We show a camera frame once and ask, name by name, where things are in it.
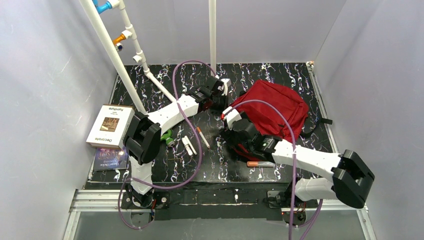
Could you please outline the red student backpack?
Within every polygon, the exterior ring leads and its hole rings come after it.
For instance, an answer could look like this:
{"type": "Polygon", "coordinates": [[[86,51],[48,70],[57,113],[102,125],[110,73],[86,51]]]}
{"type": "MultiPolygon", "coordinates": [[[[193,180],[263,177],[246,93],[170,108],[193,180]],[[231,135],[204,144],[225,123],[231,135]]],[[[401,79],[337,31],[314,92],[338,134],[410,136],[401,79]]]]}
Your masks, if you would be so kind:
{"type": "Polygon", "coordinates": [[[320,124],[333,121],[319,117],[313,129],[302,131],[309,117],[309,106],[293,89],[266,80],[257,80],[246,92],[229,105],[247,114],[262,135],[271,135],[290,143],[299,137],[309,138],[320,124]]]}

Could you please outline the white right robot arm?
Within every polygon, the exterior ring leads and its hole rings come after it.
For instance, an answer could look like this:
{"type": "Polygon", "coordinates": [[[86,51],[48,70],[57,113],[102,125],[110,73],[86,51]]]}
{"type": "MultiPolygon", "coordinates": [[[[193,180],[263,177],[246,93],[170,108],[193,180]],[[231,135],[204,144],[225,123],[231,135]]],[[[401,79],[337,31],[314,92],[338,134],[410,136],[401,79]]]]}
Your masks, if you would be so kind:
{"type": "Polygon", "coordinates": [[[293,145],[280,137],[261,134],[248,119],[235,121],[220,134],[245,158],[317,174],[318,178],[313,179],[296,178],[288,188],[288,193],[300,201],[339,200],[355,209],[366,204],[375,175],[355,151],[330,153],[293,145]]]}

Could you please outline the white Decorate book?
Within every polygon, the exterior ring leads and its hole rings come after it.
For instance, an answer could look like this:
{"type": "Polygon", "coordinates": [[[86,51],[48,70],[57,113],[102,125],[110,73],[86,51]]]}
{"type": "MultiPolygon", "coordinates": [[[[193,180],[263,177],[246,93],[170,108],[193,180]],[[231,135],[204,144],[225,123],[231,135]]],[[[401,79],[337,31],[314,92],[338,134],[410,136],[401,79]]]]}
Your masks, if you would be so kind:
{"type": "Polygon", "coordinates": [[[134,113],[134,109],[130,106],[104,104],[86,143],[95,148],[122,149],[134,113]]]}

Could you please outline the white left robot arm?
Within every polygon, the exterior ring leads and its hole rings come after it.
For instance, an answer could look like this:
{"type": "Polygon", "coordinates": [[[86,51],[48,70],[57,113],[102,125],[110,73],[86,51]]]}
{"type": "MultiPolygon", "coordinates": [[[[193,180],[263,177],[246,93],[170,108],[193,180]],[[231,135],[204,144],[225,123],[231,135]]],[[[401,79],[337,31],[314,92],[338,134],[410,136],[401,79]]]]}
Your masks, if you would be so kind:
{"type": "Polygon", "coordinates": [[[143,196],[152,189],[152,161],[159,153],[161,137],[183,121],[184,116],[195,116],[212,106],[224,108],[230,86],[230,79],[212,76],[176,102],[151,113],[134,114],[123,142],[130,162],[133,193],[143,196]]]}

